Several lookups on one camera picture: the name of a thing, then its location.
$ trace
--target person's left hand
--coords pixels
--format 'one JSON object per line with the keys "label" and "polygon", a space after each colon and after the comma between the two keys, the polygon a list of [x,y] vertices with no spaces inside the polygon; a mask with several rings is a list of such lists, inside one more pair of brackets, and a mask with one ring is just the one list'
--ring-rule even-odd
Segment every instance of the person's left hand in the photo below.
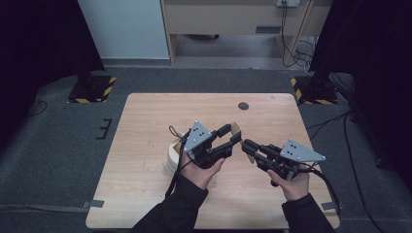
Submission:
{"label": "person's left hand", "polygon": [[[190,162],[190,158],[187,153],[184,153],[182,157],[182,167],[188,162]],[[224,158],[221,158],[211,168],[202,169],[190,162],[190,164],[182,169],[181,174],[196,186],[205,190],[209,184],[209,181],[212,180],[213,176],[221,170],[223,163]]]}

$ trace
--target table top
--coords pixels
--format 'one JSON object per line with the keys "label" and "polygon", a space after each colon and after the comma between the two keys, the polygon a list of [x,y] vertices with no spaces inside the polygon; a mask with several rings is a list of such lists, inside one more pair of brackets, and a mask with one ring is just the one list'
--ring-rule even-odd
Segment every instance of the table top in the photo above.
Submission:
{"label": "table top", "polygon": [[[238,104],[245,102],[248,110]],[[94,200],[103,207],[90,207],[89,228],[131,228],[164,199],[172,175],[164,169],[170,144],[169,131],[186,133],[199,120],[210,131],[236,122],[243,139],[282,147],[292,138],[312,148],[305,126],[290,94],[273,93],[133,93],[127,98]],[[227,142],[227,134],[216,147]],[[233,148],[209,187],[199,209],[197,229],[286,229],[281,205],[286,201],[280,187],[256,164],[251,164],[240,144]],[[330,202],[325,183],[310,177],[310,190],[319,205]],[[339,218],[324,211],[334,228]]]}

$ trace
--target person's right hand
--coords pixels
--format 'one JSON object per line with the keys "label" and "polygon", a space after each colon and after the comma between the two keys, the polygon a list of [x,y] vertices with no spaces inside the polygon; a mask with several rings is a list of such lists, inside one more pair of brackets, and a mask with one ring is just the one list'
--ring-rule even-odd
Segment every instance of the person's right hand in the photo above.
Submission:
{"label": "person's right hand", "polygon": [[307,173],[299,173],[291,181],[282,179],[270,169],[267,170],[267,174],[274,183],[283,189],[288,201],[300,199],[309,193],[309,174]]}

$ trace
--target gray carpet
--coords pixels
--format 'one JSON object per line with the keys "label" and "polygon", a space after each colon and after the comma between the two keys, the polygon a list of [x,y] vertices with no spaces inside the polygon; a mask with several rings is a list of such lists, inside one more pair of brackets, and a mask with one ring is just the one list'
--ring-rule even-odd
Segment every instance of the gray carpet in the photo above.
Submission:
{"label": "gray carpet", "polygon": [[[68,104],[75,77],[45,85],[30,115],[0,157],[0,205],[81,207],[93,198],[127,95],[132,92],[287,92],[290,78],[303,71],[126,69],[111,68],[118,78],[107,102]],[[300,105],[306,126],[349,110],[338,105]],[[105,118],[113,120],[105,140]],[[308,130],[309,136],[316,129]],[[385,232],[412,232],[412,199],[393,171],[375,167],[375,154],[356,123],[347,131],[366,205]],[[343,118],[326,125],[312,140],[327,156],[322,164],[344,209],[337,232],[378,232],[362,206],[346,147]],[[86,214],[31,211],[0,212],[0,232],[93,232]]]}

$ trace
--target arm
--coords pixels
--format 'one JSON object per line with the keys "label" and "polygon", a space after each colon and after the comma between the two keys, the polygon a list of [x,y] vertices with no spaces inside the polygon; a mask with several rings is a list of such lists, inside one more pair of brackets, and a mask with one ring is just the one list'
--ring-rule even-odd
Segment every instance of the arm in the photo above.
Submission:
{"label": "arm", "polygon": [[282,205],[291,233],[334,233],[333,227],[309,193],[309,174],[300,173],[286,181],[275,172],[267,174],[284,191],[288,200]]}
{"label": "arm", "polygon": [[151,209],[130,232],[192,232],[198,210],[208,194],[206,187],[221,170],[223,162],[224,159],[221,159],[213,167],[201,169],[190,163],[189,157],[184,154],[182,164],[188,165],[182,170],[175,191]]}

